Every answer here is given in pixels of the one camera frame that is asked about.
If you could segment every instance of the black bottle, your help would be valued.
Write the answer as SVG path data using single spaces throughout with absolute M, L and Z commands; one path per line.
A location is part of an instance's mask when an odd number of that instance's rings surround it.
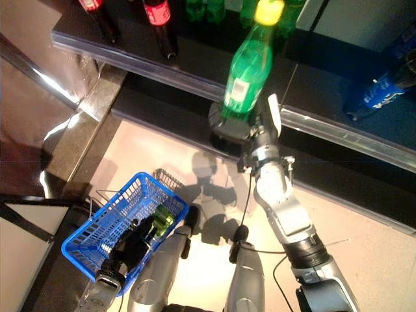
M 79 0 L 84 10 L 96 21 L 101 36 L 114 44 L 120 37 L 120 32 L 111 20 L 103 0 Z
M 143 0 L 144 10 L 156 32 L 162 55 L 170 59 L 177 55 L 177 38 L 172 31 L 168 0 Z

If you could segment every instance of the blue bottle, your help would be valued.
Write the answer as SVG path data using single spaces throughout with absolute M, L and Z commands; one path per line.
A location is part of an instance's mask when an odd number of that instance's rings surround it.
M 370 116 L 384 105 L 416 85 L 416 49 L 410 51 L 400 62 L 367 87 L 358 97 L 344 106 L 347 116 L 357 121 Z

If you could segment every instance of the red bottle label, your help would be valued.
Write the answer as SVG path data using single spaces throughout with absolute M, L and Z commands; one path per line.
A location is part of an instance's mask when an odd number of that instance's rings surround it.
M 103 0 L 79 0 L 79 2 L 86 11 L 97 10 L 103 4 Z
M 146 10 L 149 22 L 152 25 L 161 26 L 167 23 L 170 19 L 170 9 L 168 0 L 165 0 L 165 2 L 157 6 L 149 6 L 145 4 L 144 10 Z

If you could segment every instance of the blue bottle label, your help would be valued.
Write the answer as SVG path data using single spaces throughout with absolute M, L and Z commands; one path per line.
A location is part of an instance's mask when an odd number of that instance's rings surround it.
M 380 109 L 404 92 L 385 74 L 364 93 L 364 103 L 370 109 Z

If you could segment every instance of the yellow bottle cap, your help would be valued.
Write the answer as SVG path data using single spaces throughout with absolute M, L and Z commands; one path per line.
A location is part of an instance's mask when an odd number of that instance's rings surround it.
M 285 3 L 283 0 L 260 0 L 254 14 L 256 23 L 264 26 L 277 24 Z

